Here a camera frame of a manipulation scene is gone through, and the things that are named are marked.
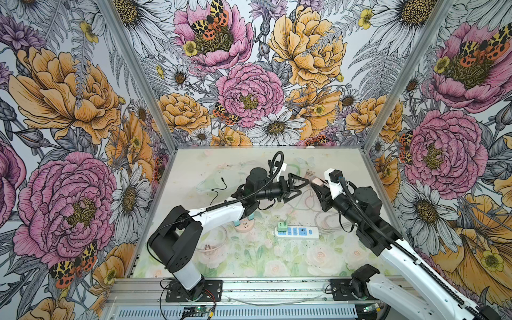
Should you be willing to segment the pink charger plug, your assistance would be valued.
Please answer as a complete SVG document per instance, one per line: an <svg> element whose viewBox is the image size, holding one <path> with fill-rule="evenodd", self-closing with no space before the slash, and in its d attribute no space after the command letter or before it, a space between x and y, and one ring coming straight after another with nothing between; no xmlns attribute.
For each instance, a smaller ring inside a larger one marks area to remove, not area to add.
<svg viewBox="0 0 512 320"><path fill-rule="evenodd" d="M322 180L318 177L315 177L311 180L311 185L317 185L317 186L322 187L325 185L325 182L324 182L324 180Z"/></svg>

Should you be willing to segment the green charger plug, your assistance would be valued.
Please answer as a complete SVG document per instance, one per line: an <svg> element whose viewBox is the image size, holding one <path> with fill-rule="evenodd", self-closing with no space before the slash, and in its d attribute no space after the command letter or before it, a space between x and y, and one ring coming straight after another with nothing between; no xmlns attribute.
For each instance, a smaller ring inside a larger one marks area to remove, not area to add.
<svg viewBox="0 0 512 320"><path fill-rule="evenodd" d="M288 224L286 221L280 221L278 224L277 224L277 231L279 233L287 233L288 231Z"/></svg>

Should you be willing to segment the white blue rectangular power strip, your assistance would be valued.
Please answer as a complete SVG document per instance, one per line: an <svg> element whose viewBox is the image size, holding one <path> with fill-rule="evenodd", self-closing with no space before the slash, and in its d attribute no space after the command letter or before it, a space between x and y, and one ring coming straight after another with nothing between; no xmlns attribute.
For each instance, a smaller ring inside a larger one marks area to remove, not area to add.
<svg viewBox="0 0 512 320"><path fill-rule="evenodd" d="M318 240L319 230L317 227L287 226L284 228L277 226L274 236L283 239Z"/></svg>

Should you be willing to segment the round pink power strip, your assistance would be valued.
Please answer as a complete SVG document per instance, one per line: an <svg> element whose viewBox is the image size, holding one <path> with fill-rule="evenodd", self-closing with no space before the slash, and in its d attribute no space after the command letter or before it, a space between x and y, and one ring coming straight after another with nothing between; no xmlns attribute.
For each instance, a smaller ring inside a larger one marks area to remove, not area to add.
<svg viewBox="0 0 512 320"><path fill-rule="evenodd" d="M233 226L236 232L239 233L249 233L255 226L255 220L245 218L243 220L238 220L233 222Z"/></svg>

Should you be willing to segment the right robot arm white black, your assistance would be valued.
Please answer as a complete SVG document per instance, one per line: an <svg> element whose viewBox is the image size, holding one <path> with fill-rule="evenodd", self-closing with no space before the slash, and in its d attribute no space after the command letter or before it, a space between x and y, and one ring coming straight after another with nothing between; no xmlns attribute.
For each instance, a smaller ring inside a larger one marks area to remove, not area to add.
<svg viewBox="0 0 512 320"><path fill-rule="evenodd" d="M455 290L410 248L401 234L381 218L382 202L371 187L350 191L346 181L316 185L323 211L336 210L356 226L359 242L397 269L415 290L413 295L389 281L376 267L365 264L352 273L353 297L378 299L408 319L499 319L490 306L480 306Z"/></svg>

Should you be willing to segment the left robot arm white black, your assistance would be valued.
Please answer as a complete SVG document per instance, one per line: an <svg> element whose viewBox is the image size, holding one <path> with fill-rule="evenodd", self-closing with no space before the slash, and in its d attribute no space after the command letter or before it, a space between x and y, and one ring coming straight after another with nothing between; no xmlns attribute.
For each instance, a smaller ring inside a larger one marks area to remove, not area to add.
<svg viewBox="0 0 512 320"><path fill-rule="evenodd" d="M273 177L264 168L252 169L245 183L222 203L194 210L181 205L173 208L149 237L148 251L173 275L182 290L181 296L196 300L207 293L204 276L192 261L201 236L248 218L262 200L286 203L301 195L307 185L307 178L293 173Z"/></svg>

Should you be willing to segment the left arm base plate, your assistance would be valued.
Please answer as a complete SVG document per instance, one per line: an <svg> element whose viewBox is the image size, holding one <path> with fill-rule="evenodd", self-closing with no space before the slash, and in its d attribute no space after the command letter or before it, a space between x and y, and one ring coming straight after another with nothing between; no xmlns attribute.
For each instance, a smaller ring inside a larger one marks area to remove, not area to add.
<svg viewBox="0 0 512 320"><path fill-rule="evenodd" d="M223 291L223 281L203 279L193 289L186 290L176 279L172 280L165 290L165 301L168 303L181 302L220 302Z"/></svg>

